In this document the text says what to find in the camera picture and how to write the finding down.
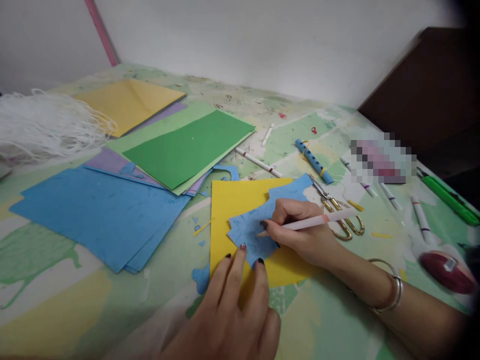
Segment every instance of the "blue cylindrical object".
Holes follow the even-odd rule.
[[[300,150],[300,152],[305,155],[305,157],[308,159],[308,161],[313,166],[313,168],[316,170],[316,172],[321,174],[324,167],[322,166],[321,163],[319,163],[319,161],[315,158],[315,156],[312,154],[312,152],[307,149],[307,146],[304,143],[302,143],[302,140],[297,139],[295,141],[295,145]],[[331,183],[334,182],[334,180],[332,179],[332,177],[330,176],[330,174],[326,170],[323,172],[321,178],[323,179],[323,181],[326,184],[331,184]]]

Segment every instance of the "scissors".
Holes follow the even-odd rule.
[[[320,194],[321,196],[321,202],[323,203],[323,205],[327,208],[327,210],[330,212],[330,213],[333,213],[335,210],[332,208],[332,206],[328,203],[328,201],[330,201],[333,206],[335,206],[335,209],[338,211],[338,210],[342,210],[342,208],[340,207],[339,204],[342,204],[344,207],[349,207],[348,205],[346,205],[345,203],[341,202],[341,201],[337,201],[335,200],[333,197],[329,196],[329,193],[326,192],[322,186],[320,185],[320,183],[315,180],[315,178],[312,176],[312,174],[308,174],[308,176],[310,177],[310,180],[311,182],[313,183],[313,186],[315,187],[315,189],[318,191],[318,193]],[[364,232],[365,232],[365,225],[364,225],[364,222],[362,221],[362,219],[360,218],[360,216],[356,216],[356,218],[358,219],[358,222],[360,222],[360,230],[357,230],[355,228],[355,226],[352,224],[352,222],[350,221],[349,218],[346,218],[344,219],[345,222],[348,224],[348,226],[350,227],[350,229],[355,233],[355,235],[363,235]],[[340,225],[340,227],[343,229],[343,231],[345,232],[346,236],[341,236],[339,234],[337,234],[335,231],[332,230],[332,228],[330,228],[330,230],[333,232],[333,234],[339,238],[340,240],[343,240],[343,241],[350,241],[352,240],[352,233],[350,232],[350,230],[347,228],[347,226],[344,224],[344,222],[342,220],[338,220],[337,221],[338,225]]]

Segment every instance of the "dark green paper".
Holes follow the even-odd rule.
[[[152,178],[174,189],[253,130],[254,126],[216,110],[133,147],[123,155]]]

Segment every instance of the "pink pole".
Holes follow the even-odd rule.
[[[96,31],[98,32],[98,36],[100,37],[101,43],[103,44],[106,55],[108,56],[108,60],[110,60],[110,64],[114,67],[118,64],[117,58],[115,56],[114,47],[109,39],[109,35],[107,34],[104,23],[102,22],[99,10],[97,9],[97,5],[95,5],[95,0],[85,0],[85,4],[88,8],[88,11],[90,12],[91,19],[95,24]]]

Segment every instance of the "hand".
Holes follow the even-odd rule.
[[[243,311],[238,307],[246,255],[247,247],[242,244],[233,263],[230,254],[220,261],[202,303],[160,359],[269,360],[275,357],[280,317],[269,307],[269,283],[262,259],[255,263],[251,298]]]
[[[265,230],[273,240],[292,248],[306,262],[329,269],[339,260],[344,247],[327,224],[295,231],[280,226],[321,214],[322,209],[313,202],[280,198],[276,200],[271,220],[264,220]]]

